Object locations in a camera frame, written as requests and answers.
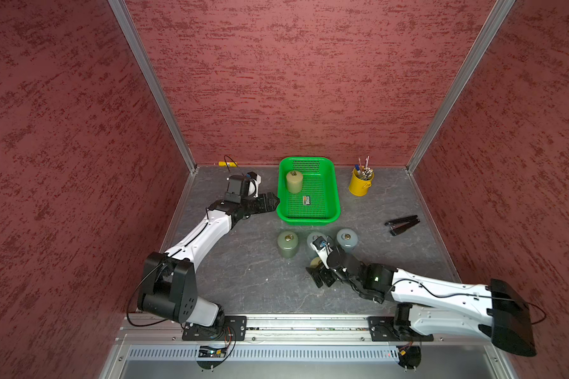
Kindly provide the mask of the grey canister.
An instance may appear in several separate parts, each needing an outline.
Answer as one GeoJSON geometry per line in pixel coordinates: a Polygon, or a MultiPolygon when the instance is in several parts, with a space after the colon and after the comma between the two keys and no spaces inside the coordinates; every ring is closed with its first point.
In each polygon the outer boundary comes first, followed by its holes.
{"type": "Polygon", "coordinates": [[[317,238],[325,238],[325,235],[321,232],[311,232],[307,237],[308,251],[313,257],[319,256],[314,246],[314,241],[317,238]]]}
{"type": "Polygon", "coordinates": [[[352,253],[359,243],[357,233],[350,228],[343,228],[337,233],[336,240],[346,253],[352,253]]]}

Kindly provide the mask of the beige canister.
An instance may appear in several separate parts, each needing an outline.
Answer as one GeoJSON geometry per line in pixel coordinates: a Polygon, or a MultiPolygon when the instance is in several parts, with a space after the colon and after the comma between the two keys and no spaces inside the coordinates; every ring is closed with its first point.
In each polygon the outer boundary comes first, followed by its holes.
{"type": "Polygon", "coordinates": [[[300,171],[290,171],[286,175],[286,189],[291,194],[298,194],[303,189],[303,174],[300,171]]]}
{"type": "Polygon", "coordinates": [[[315,268],[315,267],[317,267],[321,262],[322,262],[322,260],[321,260],[320,257],[315,257],[315,258],[311,261],[310,267],[311,267],[311,268],[315,268]]]}

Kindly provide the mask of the green canister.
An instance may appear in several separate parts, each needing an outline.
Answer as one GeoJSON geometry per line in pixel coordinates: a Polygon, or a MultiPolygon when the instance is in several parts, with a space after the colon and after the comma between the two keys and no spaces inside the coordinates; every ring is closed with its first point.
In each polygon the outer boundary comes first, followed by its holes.
{"type": "Polygon", "coordinates": [[[299,237],[295,232],[283,231],[278,235],[277,245],[281,257],[291,259],[295,257],[299,251],[299,237]]]}

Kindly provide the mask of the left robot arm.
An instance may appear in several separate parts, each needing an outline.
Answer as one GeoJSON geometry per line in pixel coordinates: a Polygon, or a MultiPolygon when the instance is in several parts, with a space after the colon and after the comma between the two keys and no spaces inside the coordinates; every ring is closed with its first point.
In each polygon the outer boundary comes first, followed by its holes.
{"type": "Polygon", "coordinates": [[[220,329],[223,309],[199,296],[196,269],[217,242],[241,220],[272,213],[280,199],[270,192],[240,202],[220,200],[205,210],[202,221],[164,253],[150,254],[136,288],[137,308],[180,325],[220,329]]]}

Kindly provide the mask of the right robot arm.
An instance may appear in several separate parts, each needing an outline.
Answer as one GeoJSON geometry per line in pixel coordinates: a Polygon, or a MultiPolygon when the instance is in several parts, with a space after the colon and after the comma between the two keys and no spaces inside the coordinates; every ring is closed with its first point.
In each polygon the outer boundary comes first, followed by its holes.
{"type": "Polygon", "coordinates": [[[529,303],[507,282],[458,284],[436,280],[376,263],[352,254],[322,251],[307,268],[317,287],[349,285],[362,299],[395,303],[392,317],[371,322],[376,340],[418,343],[436,335],[489,340],[512,355],[534,357],[529,303]]]}

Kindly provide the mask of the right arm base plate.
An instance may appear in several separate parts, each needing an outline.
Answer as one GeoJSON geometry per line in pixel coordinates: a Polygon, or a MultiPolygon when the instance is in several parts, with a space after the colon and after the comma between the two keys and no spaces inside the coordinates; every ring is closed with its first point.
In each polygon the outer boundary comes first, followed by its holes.
{"type": "Polygon", "coordinates": [[[433,335],[421,335],[411,329],[404,317],[368,317],[368,331],[372,342],[433,342],[433,335]]]}

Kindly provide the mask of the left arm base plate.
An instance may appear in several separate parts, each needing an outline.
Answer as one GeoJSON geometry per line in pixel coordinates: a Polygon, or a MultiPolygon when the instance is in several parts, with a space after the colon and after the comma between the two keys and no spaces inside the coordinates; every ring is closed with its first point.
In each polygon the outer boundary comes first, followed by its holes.
{"type": "Polygon", "coordinates": [[[182,341],[240,342],[245,340],[248,318],[246,316],[218,316],[211,326],[186,323],[182,341]]]}

